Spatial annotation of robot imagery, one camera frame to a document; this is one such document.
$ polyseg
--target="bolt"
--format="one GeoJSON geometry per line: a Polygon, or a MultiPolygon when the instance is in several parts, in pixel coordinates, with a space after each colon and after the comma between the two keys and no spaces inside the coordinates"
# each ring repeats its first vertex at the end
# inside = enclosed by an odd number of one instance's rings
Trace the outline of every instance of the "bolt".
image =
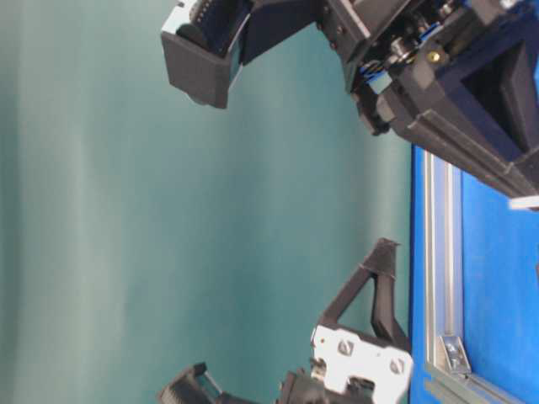
{"type": "Polygon", "coordinates": [[[404,372],[404,362],[401,359],[393,359],[389,364],[389,369],[395,375],[400,375],[402,372],[404,372]]]}
{"type": "Polygon", "coordinates": [[[430,63],[438,63],[441,61],[441,55],[440,53],[433,50],[432,52],[429,52],[429,54],[427,55],[427,59],[430,63]]]}
{"type": "Polygon", "coordinates": [[[351,356],[354,352],[354,344],[350,341],[343,340],[339,343],[337,350],[344,356],[351,356]]]}
{"type": "Polygon", "coordinates": [[[500,0],[500,3],[503,8],[506,10],[509,10],[510,8],[513,8],[520,0],[500,0]]]}
{"type": "Polygon", "coordinates": [[[453,7],[450,4],[444,4],[440,9],[440,15],[443,19],[447,18],[451,13],[453,13],[453,7]]]}

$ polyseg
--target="green curtain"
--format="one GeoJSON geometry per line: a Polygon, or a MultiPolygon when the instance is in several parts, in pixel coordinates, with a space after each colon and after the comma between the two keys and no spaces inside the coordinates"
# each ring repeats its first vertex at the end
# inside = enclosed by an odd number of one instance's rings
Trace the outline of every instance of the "green curtain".
{"type": "Polygon", "coordinates": [[[2,404],[152,403],[201,360],[269,402],[378,237],[403,245],[407,327],[409,145],[366,134],[314,28],[244,69],[228,110],[192,104],[167,83],[172,6],[3,2],[2,404]]]}

